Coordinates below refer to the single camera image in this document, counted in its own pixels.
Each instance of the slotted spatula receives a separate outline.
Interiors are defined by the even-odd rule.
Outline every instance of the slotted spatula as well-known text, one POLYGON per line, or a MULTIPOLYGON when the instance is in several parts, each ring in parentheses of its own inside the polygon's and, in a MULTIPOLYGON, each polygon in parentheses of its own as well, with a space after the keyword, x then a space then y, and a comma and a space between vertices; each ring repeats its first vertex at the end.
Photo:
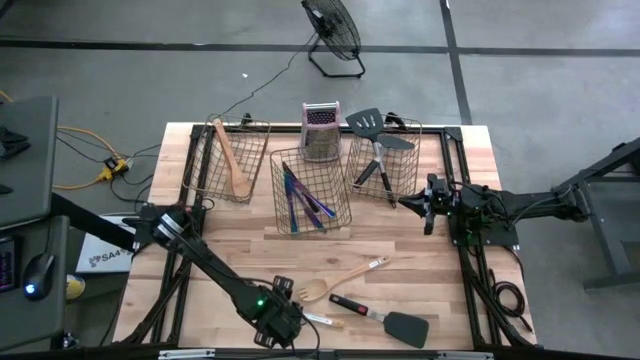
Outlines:
POLYGON ((363 274, 373 268, 376 268, 382 264, 386 264, 391 261, 391 258, 384 256, 377 260, 371 261, 367 264, 358 266, 357 268, 347 271, 344 274, 337 276, 326 277, 323 279, 310 280, 298 289, 298 297, 302 301, 314 301, 323 297, 329 290, 333 289, 336 285, 343 281, 349 280, 355 276, 363 274))
POLYGON ((355 114, 351 114, 346 118, 347 124, 351 127, 354 134, 371 140, 373 146, 373 152, 375 158, 371 160, 369 165, 364 169, 362 174, 354 183, 354 187, 359 187, 373 174, 373 172, 380 168, 380 176, 382 177, 382 183, 384 189, 387 191, 387 198, 389 203, 394 208, 396 207, 396 200, 393 196, 393 189, 391 188, 391 182, 389 176, 382 163, 382 157, 387 153, 388 149, 409 150, 414 148, 414 144, 390 135, 380 135, 380 132, 384 129, 384 120, 380 111, 376 108, 359 111, 355 114))

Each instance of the fan stand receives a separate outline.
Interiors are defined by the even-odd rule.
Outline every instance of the fan stand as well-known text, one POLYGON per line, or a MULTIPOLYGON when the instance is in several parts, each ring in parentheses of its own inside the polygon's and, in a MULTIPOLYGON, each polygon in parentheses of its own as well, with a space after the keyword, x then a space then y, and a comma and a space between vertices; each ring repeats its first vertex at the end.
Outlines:
POLYGON ((313 56, 311 56, 311 53, 314 52, 317 48, 318 48, 318 43, 320 42, 320 37, 316 38, 316 41, 313 43, 313 46, 311 47, 311 50, 309 50, 309 61, 311 61, 313 63, 313 65, 315 65, 318 70, 320 70, 320 72, 322 73, 322 76, 324 77, 330 77, 330 78, 345 78, 345 77, 355 77, 360 79, 360 77, 366 72, 366 69, 364 68, 364 65, 362 64, 362 61, 360 60, 360 56, 359 55, 355 55, 356 60, 358 60, 358 64, 360 64, 360 68, 362 69, 361 73, 358 74, 339 74, 339 75, 333 75, 333 74, 328 74, 326 71, 324 71, 324 69, 322 69, 322 67, 320 67, 320 65, 313 59, 313 56))

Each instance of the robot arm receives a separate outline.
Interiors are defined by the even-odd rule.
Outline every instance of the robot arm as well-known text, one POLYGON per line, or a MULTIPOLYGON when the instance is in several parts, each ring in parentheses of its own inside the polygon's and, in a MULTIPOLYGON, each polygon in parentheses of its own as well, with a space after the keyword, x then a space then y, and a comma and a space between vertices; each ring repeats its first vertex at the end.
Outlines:
POLYGON ((302 307, 290 300, 293 281, 280 276, 276 276, 273 283, 240 277, 193 231, 191 216, 183 207, 162 208, 149 204, 142 209, 141 219, 125 219, 125 222, 136 227, 136 240, 157 243, 170 252, 177 252, 227 292, 238 315, 256 329, 256 344, 268 348, 279 344, 286 348, 300 333, 302 307))
POLYGON ((455 218, 460 230, 486 235, 488 232, 511 231, 521 219, 554 216, 581 222, 586 221, 590 213, 584 194, 575 187, 513 194, 487 186, 460 185, 462 187, 456 189, 454 184, 448 185, 444 179, 429 174, 424 190, 398 201, 425 218, 425 235, 433 232, 436 215, 455 218))

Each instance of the black spatula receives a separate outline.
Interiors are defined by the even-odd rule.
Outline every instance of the black spatula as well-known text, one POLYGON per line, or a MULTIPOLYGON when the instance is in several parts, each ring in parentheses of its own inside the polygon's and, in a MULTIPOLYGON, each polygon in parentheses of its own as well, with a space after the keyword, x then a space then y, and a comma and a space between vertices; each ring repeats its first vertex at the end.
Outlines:
POLYGON ((329 301, 354 311, 362 316, 370 317, 384 324, 384 332, 394 338, 421 349, 427 341, 429 323, 425 319, 392 311, 387 315, 375 312, 368 307, 358 304, 342 296, 331 294, 329 301))
POLYGON ((380 132, 384 129, 384 120, 382 119, 380 111, 376 108, 362 110, 355 114, 351 114, 347 116, 346 120, 354 134, 371 140, 373 152, 375 154, 375 158, 371 160, 362 174, 360 174, 358 179, 354 182, 354 186, 359 187, 364 184, 369 176, 371 176, 377 168, 380 168, 380 176, 382 176, 382 183, 387 191, 389 203, 395 208, 396 201, 393 196, 393 189, 391 188, 389 176, 387 175, 384 164, 382 163, 382 157, 389 149, 409 150, 413 149, 414 145, 395 136, 380 135, 380 132))

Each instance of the wooden fork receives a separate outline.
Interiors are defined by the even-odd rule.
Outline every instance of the wooden fork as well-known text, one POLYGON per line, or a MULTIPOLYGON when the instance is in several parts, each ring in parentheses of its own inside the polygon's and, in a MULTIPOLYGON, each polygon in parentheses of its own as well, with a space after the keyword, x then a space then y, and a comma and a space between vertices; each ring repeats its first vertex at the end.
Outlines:
POLYGON ((349 280, 360 274, 363 274, 371 269, 374 269, 382 264, 386 264, 391 259, 388 256, 378 258, 367 264, 358 266, 357 268, 350 270, 344 274, 330 276, 323 279, 313 279, 302 284, 302 287, 298 289, 298 297, 303 301, 314 301, 323 297, 329 290, 333 289, 336 285, 343 281, 349 280))

